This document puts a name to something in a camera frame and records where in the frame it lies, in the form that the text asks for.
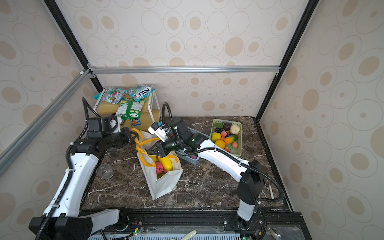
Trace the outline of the pink dragon fruit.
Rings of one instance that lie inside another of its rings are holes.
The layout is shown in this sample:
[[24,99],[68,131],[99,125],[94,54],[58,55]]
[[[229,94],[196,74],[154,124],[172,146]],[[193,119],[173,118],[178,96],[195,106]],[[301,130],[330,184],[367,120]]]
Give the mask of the pink dragon fruit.
[[164,166],[160,162],[155,162],[156,164],[156,174],[159,175],[164,172]]

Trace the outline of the white grocery bag yellow handles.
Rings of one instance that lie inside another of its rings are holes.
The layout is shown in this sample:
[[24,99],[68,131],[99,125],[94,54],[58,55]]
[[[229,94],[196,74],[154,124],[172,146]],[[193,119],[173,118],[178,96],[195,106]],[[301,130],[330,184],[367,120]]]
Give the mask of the white grocery bag yellow handles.
[[150,147],[153,147],[160,139],[135,128],[131,129],[131,131],[138,134],[138,137],[135,139],[137,156],[152,199],[156,200],[172,192],[176,189],[177,183],[184,171],[176,153],[172,151],[164,158],[151,155]]

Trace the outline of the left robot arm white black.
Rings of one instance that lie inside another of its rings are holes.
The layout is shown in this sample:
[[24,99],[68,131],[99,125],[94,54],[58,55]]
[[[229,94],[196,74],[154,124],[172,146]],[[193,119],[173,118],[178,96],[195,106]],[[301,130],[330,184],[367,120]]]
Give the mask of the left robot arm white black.
[[109,118],[87,118],[82,133],[67,148],[68,167],[53,200],[41,217],[29,223],[37,240],[86,240],[121,221],[118,208],[80,216],[84,193],[106,151],[122,148],[139,137],[129,128],[118,131],[118,127],[111,126]]

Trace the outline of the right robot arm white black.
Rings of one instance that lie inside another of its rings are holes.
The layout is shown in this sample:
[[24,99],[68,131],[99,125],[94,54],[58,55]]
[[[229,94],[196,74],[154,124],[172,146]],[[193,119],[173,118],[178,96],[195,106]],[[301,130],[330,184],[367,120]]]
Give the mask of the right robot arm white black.
[[[208,160],[231,175],[238,183],[237,195],[240,204],[237,210],[237,225],[241,230],[247,230],[252,222],[255,210],[260,202],[276,203],[283,199],[282,187],[270,177],[263,166],[256,160],[250,162],[229,153],[214,144],[208,136],[187,127],[181,118],[174,118],[170,124],[153,123],[150,134],[159,140],[149,148],[149,154],[165,157],[172,151],[180,151],[185,155],[196,155]],[[276,186],[279,195],[274,198],[261,198],[266,181]]]

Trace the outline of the teal Fox's candy bag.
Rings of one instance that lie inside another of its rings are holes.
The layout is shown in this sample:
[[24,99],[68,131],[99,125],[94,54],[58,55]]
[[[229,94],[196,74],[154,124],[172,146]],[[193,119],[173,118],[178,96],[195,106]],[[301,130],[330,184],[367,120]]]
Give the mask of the teal Fox's candy bag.
[[133,100],[139,102],[150,96],[154,91],[155,89],[148,85],[137,85],[134,88],[126,90],[125,94],[128,94]]

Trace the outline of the blue plastic vegetable basket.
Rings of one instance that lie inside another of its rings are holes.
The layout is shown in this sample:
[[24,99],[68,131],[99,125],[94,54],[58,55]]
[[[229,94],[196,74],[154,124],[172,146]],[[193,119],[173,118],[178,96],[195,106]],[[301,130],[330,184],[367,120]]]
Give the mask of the blue plastic vegetable basket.
[[[209,140],[210,137],[197,130],[193,130],[192,128],[187,129],[188,130],[184,134],[180,135],[184,148],[176,150],[176,154],[179,159],[185,160],[193,165],[197,165],[201,159],[201,157],[197,154],[197,150],[199,150],[201,143],[204,140]],[[198,158],[194,160],[190,157],[190,155],[196,155]]]

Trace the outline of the clear plastic cup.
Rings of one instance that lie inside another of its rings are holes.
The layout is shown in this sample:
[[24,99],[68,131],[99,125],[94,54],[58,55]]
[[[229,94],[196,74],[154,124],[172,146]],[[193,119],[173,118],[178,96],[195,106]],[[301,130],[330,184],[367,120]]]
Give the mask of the clear plastic cup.
[[96,173],[103,179],[111,179],[114,175],[114,171],[109,164],[100,164],[96,169]]

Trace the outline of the small blue red candy packet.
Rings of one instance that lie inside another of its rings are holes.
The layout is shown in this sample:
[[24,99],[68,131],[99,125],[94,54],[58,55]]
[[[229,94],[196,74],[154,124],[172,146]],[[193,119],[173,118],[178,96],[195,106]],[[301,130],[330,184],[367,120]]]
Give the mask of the small blue red candy packet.
[[131,127],[136,127],[140,125],[141,125],[140,119],[131,119]]

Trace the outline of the yellow bell pepper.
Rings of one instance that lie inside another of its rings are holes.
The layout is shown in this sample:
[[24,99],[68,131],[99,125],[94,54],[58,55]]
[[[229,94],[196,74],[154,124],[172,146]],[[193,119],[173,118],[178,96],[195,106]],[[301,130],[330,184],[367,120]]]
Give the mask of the yellow bell pepper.
[[215,143],[217,140],[221,140],[222,136],[220,133],[212,133],[211,141]]

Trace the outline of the green snack packet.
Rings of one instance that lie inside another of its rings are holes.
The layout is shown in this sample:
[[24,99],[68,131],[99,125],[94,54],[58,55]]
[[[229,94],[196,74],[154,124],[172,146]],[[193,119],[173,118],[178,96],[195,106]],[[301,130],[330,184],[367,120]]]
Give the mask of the green snack packet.
[[116,111],[116,116],[122,118],[122,120],[139,119],[141,117],[144,104],[145,100],[136,102],[133,99],[122,99]]

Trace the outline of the yellow lemon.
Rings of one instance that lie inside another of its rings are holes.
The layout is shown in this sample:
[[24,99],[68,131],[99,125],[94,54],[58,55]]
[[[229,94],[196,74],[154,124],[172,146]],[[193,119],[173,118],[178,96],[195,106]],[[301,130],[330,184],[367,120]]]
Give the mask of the yellow lemon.
[[225,149],[227,147],[226,143],[223,140],[216,140],[215,145],[221,149]]

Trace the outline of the green plastic fruit basket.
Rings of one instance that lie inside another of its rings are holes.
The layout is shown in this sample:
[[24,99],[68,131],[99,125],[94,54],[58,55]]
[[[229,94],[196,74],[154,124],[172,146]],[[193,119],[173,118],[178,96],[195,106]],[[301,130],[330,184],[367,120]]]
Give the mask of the green plastic fruit basket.
[[214,132],[221,134],[221,140],[227,145],[225,151],[236,157],[242,155],[242,124],[240,122],[213,119],[210,139]]

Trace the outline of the horizontal aluminium frame bar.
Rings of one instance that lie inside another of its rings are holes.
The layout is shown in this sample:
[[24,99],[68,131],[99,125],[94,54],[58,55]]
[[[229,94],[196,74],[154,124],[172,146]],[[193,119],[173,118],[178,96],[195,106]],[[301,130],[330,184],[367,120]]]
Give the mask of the horizontal aluminium frame bar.
[[279,66],[91,67],[95,74],[278,73]]

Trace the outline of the left slanted aluminium frame bar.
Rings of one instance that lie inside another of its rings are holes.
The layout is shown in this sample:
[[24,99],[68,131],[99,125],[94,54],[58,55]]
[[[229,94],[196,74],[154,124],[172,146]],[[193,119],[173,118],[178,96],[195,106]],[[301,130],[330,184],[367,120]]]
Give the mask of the left slanted aluminium frame bar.
[[90,70],[83,70],[26,129],[1,154],[1,175],[3,175],[32,140],[41,132],[63,105],[77,91],[86,79],[91,77]]

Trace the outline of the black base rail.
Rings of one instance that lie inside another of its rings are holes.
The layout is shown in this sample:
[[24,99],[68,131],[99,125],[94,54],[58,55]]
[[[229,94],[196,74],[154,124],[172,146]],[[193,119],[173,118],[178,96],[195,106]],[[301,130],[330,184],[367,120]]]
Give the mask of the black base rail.
[[310,240],[307,225],[302,214],[284,212],[276,209],[255,210],[247,222],[241,219],[235,210],[202,209],[125,209],[120,208],[118,221],[107,225],[108,232],[132,232],[143,227],[218,227],[225,231],[250,234],[257,231],[269,233],[277,227],[297,226],[306,240]]

